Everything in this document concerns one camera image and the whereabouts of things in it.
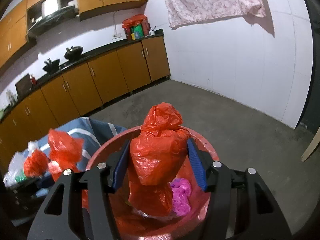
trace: blue towel with white stripes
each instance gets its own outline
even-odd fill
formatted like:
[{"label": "blue towel with white stripes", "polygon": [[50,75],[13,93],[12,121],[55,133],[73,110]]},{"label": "blue towel with white stripes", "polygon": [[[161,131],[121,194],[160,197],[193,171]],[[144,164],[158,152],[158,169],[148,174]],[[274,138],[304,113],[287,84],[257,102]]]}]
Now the blue towel with white stripes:
[{"label": "blue towel with white stripes", "polygon": [[[88,161],[100,146],[113,136],[125,131],[126,128],[89,117],[80,117],[60,126],[56,130],[65,131],[74,138],[84,139],[82,159],[77,164],[77,168],[80,171],[84,171]],[[48,135],[38,140],[38,147],[49,156]],[[24,156],[28,156],[28,149],[24,151]]]}]

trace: red trash bin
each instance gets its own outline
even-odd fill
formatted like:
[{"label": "red trash bin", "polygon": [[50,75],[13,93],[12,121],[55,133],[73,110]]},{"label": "red trash bin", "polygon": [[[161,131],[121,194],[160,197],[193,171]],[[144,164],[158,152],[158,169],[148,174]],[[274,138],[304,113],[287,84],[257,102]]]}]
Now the red trash bin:
[{"label": "red trash bin", "polygon": [[[212,145],[199,133],[187,128],[200,150],[210,153],[211,157],[218,161],[218,155]],[[104,162],[108,156],[119,151],[126,139],[133,139],[140,134],[140,126],[128,129],[103,144],[92,156],[86,167]],[[161,240],[181,237],[198,226],[205,217],[209,203],[210,193],[204,193],[196,183],[189,158],[186,158],[180,168],[177,178],[188,179],[192,193],[189,198],[191,212],[184,217],[173,218],[169,221],[160,221],[153,218],[144,218],[132,212],[133,208],[128,202],[129,181],[127,175],[122,187],[116,194],[109,194],[112,211],[114,213],[119,233],[123,240]]]}]

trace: black countertop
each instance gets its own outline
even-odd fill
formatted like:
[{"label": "black countertop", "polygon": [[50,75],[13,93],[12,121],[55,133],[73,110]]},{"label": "black countertop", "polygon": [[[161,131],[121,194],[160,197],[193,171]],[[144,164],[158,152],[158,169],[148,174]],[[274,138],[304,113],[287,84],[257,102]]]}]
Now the black countertop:
[{"label": "black countertop", "polygon": [[163,36],[163,29],[159,29],[159,30],[156,30],[155,31],[155,35],[152,35],[152,36],[146,36],[146,37],[143,37],[143,38],[140,38],[140,39],[136,39],[134,41],[129,41],[127,39],[124,39],[124,40],[120,40],[120,41],[116,41],[116,42],[113,42],[113,43],[109,43],[109,44],[106,44],[104,46],[101,46],[99,48],[96,48],[96,49],[93,49],[93,50],[90,50],[84,54],[81,55],[81,58],[78,59],[78,60],[69,60],[63,64],[61,64],[59,66],[59,70],[54,73],[54,74],[51,74],[49,75],[48,73],[45,74],[44,76],[40,77],[38,80],[37,80],[37,85],[33,86],[32,89],[27,93],[25,94],[23,97],[20,97],[18,98],[18,101],[16,102],[16,104],[14,106],[8,106],[5,110],[4,110],[4,114],[3,116],[1,117],[0,119],[0,122],[6,118],[6,116],[12,111],[12,109],[14,109],[14,107],[19,104],[21,101],[23,101],[27,96],[29,96],[32,92],[36,91],[37,89],[39,89],[40,87],[42,87],[44,84],[46,84],[47,82],[51,81],[52,79],[54,79],[55,77],[69,71],[70,69],[78,66],[80,63],[86,61],[86,60],[89,60],[95,56],[98,56],[102,53],[105,53],[107,51],[110,51],[110,50],[113,50],[113,49],[116,49],[116,48],[119,48],[119,47],[122,47],[122,46],[126,46],[126,45],[130,45],[130,44],[134,44],[134,43],[137,43],[141,40],[144,40],[144,39],[149,39],[149,38],[154,38],[154,37],[161,37]]}]

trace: gray floor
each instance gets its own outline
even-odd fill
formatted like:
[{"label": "gray floor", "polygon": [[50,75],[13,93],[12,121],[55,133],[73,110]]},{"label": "gray floor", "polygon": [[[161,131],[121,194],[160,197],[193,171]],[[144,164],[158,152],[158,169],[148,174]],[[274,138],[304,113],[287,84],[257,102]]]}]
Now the gray floor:
[{"label": "gray floor", "polygon": [[313,135],[214,93],[168,80],[129,96],[92,118],[131,128],[151,106],[171,103],[185,126],[201,133],[229,168],[254,167],[276,197],[294,233],[312,213],[320,195],[320,152],[300,157]]}]

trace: cabinet handle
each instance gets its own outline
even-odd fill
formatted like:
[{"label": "cabinet handle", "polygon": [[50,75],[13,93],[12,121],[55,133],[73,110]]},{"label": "cabinet handle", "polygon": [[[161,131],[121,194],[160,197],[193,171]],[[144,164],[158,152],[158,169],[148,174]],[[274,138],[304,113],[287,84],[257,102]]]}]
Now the cabinet handle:
[{"label": "cabinet handle", "polygon": [[96,76],[94,71],[93,71],[93,68],[91,68],[91,73],[92,73],[92,76],[94,76],[94,77]]}]

